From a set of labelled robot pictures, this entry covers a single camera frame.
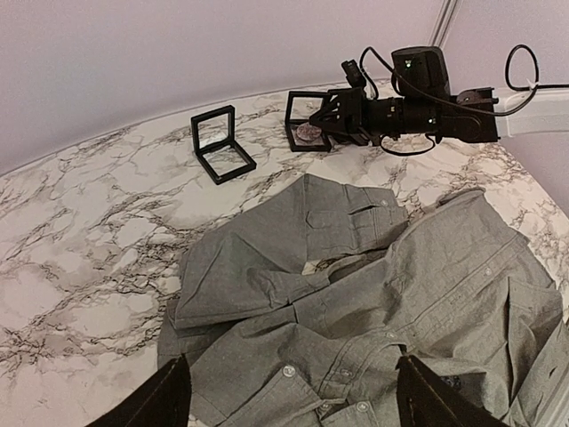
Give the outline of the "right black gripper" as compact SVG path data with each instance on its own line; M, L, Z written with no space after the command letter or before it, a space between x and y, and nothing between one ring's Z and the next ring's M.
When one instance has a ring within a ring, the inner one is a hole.
M340 145L369 145L370 139L360 132L365 100L362 88L329 90L319 110L309 117L309 123L330 133Z

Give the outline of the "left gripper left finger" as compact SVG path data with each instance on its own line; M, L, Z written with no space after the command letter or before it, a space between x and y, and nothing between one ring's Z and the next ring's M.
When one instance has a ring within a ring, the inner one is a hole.
M184 356L170 359L119 405L89 427L186 427L192 384Z

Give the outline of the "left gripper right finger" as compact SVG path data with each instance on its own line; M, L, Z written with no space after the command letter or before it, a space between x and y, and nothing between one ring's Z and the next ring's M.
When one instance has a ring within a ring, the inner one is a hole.
M401 426L506 426L463 398L417 357L401 357L397 370Z

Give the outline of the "pink round brooch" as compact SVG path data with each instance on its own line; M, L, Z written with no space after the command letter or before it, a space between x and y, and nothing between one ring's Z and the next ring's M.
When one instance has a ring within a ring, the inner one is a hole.
M311 125L310 123L304 123L296 128L297 137L306 142L311 142L318 139L322 134L320 128Z

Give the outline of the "grey button shirt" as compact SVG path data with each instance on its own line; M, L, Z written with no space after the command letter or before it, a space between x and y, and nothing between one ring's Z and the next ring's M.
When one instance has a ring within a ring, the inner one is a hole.
M417 357L511 426L568 370L562 296L481 189L410 221L387 189L306 174L180 262L157 362L185 356L209 426L396 426Z

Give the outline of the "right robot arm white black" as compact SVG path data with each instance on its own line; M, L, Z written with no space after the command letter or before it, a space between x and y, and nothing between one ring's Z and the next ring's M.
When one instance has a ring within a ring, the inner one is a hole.
M396 96L367 96L365 88L376 86L365 70L368 55L390 73ZM547 95L568 92L566 84L541 82L537 56L526 44L515 45L505 63L507 91L519 99L511 108L505 98L494 95L491 87L451 94L445 56L437 46L397 49L391 58L386 61L368 46L358 61L343 62L349 87L328 91L327 101L310 116L309 123L336 141L372 145L393 156L409 157L409 152L390 149L385 141L422 134L432 148L444 138L469 144L494 143L501 139L501 120L524 117L531 108L543 112Z

